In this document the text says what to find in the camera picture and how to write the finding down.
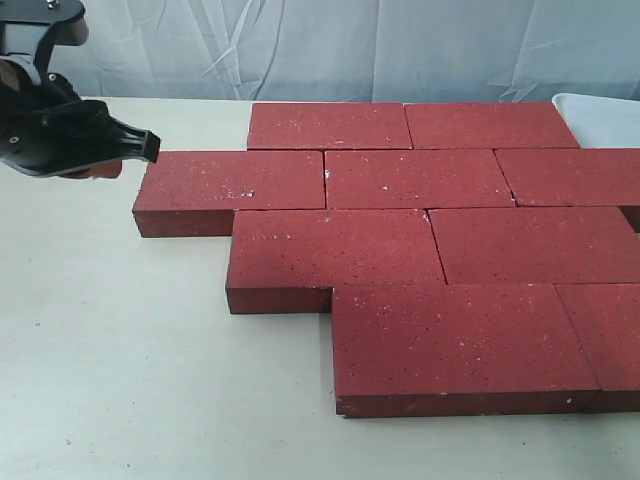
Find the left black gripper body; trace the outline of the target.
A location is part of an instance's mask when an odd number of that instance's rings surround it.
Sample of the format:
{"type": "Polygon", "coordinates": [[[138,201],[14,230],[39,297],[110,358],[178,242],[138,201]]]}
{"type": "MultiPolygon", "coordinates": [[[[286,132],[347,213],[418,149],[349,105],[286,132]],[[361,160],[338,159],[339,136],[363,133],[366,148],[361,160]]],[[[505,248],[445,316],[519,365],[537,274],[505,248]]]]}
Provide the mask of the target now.
{"type": "Polygon", "coordinates": [[[1,162],[30,177],[74,178],[94,165],[120,161],[112,122],[101,101],[82,99],[62,75],[33,85],[16,64],[1,60],[1,162]]]}

